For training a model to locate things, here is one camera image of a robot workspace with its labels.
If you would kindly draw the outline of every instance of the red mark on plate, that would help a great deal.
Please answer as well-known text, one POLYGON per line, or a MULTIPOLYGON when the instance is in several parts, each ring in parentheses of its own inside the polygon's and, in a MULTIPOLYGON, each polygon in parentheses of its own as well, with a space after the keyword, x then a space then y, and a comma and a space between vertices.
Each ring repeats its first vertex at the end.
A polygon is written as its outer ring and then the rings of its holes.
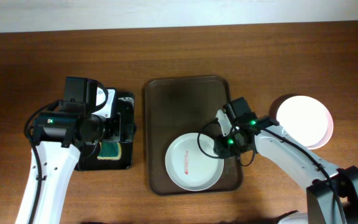
POLYGON ((189 152, 186 151, 185 154, 185 174, 189 174, 189 170, 188 170, 188 164, 189 164, 189 152))

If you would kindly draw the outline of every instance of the white plate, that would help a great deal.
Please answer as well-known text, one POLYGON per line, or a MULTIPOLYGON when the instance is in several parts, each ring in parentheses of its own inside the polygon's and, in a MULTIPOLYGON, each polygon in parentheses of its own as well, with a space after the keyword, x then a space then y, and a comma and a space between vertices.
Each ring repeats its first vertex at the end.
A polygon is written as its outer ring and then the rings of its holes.
POLYGON ((293 96, 285 100, 278 108, 277 121, 291 137, 308 149, 325 145, 334 131, 333 118, 328 109, 308 96, 293 96))
MULTIPOLYGON (((197 145, 198 133, 188 133, 174 140, 165 155, 165 167, 177 186, 192 191, 205 190, 214 185, 222 175, 223 159, 204 155, 197 145)), ((201 134, 200 145, 211 156, 214 141, 201 134)))

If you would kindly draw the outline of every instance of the sponge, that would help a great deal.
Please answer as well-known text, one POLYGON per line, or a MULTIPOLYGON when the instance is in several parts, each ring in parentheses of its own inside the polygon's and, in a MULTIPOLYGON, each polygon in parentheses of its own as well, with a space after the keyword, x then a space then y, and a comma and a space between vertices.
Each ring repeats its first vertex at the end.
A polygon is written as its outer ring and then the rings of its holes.
POLYGON ((100 146, 98 159, 117 161, 121 158, 121 145, 119 142, 103 141, 100 146))

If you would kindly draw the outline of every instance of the white bowl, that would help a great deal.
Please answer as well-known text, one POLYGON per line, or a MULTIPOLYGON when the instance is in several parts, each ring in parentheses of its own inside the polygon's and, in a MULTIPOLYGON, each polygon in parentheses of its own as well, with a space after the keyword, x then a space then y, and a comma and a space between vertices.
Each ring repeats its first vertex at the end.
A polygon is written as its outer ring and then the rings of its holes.
POLYGON ((293 96, 277 111, 277 121, 288 134, 308 149, 325 145, 333 135, 334 122, 328 109, 308 96, 293 96))
MULTIPOLYGON (((165 167, 171 180, 177 186, 191 191, 206 190, 222 175, 224 160, 204 155, 197 144, 198 133, 188 133, 174 140, 165 155, 165 167)), ((214 141, 201 134, 200 145, 211 156, 214 141)))

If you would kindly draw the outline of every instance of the table top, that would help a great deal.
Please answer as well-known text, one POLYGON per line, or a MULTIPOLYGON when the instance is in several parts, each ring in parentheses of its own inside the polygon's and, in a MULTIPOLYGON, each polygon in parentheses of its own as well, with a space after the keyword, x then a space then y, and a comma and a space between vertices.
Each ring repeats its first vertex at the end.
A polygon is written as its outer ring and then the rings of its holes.
MULTIPOLYGON (((62 223, 217 223, 306 211, 306 194, 257 156, 234 192, 159 197, 147 183, 143 88, 155 78, 220 75, 258 116, 286 94, 312 96, 334 119, 314 152, 358 167, 358 21, 0 34, 0 223, 16 219, 30 169, 22 134, 38 108, 62 98, 66 76, 135 94, 129 170, 74 171, 62 223)), ((249 159, 250 153, 243 155, 249 159)))

